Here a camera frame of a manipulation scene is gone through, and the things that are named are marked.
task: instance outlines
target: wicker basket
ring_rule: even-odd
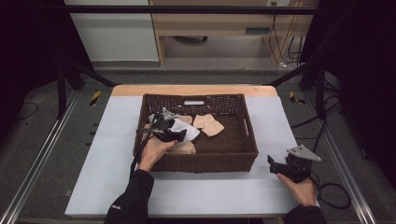
[[[200,133],[193,141],[196,154],[165,154],[152,171],[187,173],[247,172],[255,161],[258,150],[248,109],[243,94],[219,95],[159,95],[143,96],[137,130],[148,123],[148,116],[162,113],[166,107],[179,115],[212,114],[224,130],[212,137]],[[142,141],[136,133],[134,153]]]

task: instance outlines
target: white table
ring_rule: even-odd
[[[133,160],[141,91],[184,92],[182,94],[185,95],[196,92],[244,93],[259,150],[250,172],[151,173],[155,184],[148,203],[150,217],[278,217],[297,205],[289,189],[269,172],[267,163],[267,155],[284,163],[286,149],[297,146],[275,89],[252,86],[119,86],[107,103],[66,215],[104,217],[108,207],[125,191]]]

